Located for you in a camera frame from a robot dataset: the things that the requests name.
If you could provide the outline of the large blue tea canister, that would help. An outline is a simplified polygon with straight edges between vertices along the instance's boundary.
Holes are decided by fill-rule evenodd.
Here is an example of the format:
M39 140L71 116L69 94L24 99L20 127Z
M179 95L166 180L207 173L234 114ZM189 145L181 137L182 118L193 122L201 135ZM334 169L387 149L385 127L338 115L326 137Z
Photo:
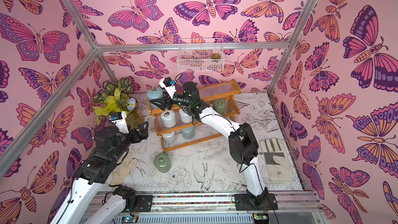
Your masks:
M163 97L163 89L160 87L152 87L147 90L147 98L150 101L151 99L158 99Z

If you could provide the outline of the large green tea canister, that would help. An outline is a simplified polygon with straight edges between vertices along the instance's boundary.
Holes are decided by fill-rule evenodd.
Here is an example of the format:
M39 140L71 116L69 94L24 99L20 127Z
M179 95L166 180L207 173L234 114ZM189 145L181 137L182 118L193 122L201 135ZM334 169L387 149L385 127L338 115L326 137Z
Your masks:
M172 162L166 153L161 153L155 157L154 165L160 173L167 173L172 167Z

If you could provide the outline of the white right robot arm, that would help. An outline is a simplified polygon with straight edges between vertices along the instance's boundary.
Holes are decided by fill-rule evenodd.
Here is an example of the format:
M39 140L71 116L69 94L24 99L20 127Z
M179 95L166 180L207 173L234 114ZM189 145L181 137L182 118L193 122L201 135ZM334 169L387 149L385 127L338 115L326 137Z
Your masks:
M251 126L247 123L239 124L216 112L200 97L197 83L183 84L183 92L178 93L176 83L170 77L159 82L163 90L163 97L150 100L150 103L159 109L171 110L178 106L193 120L206 124L222 134L229 144L230 155L235 162L240 164L239 172L247 182L249 195L259 198L268 191L262 180L258 163L259 144Z

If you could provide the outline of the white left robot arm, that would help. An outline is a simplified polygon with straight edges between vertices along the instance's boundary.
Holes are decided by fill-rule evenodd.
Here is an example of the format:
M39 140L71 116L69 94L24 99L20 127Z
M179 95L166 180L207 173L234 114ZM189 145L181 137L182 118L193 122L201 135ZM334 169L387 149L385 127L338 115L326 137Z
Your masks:
M131 144L148 138L148 122L128 129L119 130L118 125L105 127L94 136L96 147L75 173L72 188L52 219L53 224L77 224L83 217L94 196L106 183L111 173L121 168L126 161ZM138 209L139 200L133 188L119 185L109 200L89 219L89 224L107 224L124 211Z

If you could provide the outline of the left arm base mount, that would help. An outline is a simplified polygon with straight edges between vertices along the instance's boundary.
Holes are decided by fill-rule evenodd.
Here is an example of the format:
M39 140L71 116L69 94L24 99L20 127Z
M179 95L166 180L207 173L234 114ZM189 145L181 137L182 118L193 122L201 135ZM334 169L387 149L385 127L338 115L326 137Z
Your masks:
M119 186L113 192L113 196L121 198L121 212L150 212L153 195L140 195L136 190L127 186Z

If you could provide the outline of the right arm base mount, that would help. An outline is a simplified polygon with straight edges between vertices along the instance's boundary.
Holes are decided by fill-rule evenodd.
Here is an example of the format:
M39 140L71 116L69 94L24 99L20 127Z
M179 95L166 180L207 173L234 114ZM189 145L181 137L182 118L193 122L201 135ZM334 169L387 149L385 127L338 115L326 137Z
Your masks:
M233 202L237 211L278 210L277 200L274 194L235 194Z

